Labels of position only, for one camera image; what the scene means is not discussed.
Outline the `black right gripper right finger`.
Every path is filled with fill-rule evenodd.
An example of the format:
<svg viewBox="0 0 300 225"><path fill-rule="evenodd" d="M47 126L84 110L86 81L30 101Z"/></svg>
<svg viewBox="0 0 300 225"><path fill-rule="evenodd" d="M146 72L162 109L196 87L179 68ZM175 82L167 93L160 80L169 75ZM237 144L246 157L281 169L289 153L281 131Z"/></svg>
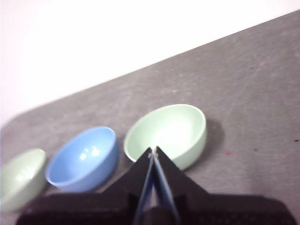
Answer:
<svg viewBox="0 0 300 225"><path fill-rule="evenodd" d="M177 225L195 225L199 202L209 193L190 179L160 149L156 147L155 169L161 204L166 207Z"/></svg>

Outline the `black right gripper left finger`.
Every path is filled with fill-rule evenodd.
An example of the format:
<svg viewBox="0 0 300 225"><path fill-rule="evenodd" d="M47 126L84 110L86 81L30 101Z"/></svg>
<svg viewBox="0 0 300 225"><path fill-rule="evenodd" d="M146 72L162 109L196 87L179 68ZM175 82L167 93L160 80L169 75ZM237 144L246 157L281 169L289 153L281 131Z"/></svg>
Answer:
<svg viewBox="0 0 300 225"><path fill-rule="evenodd" d="M151 155L152 149L147 148L125 174L102 192L105 198L103 225L131 225L133 223Z"/></svg>

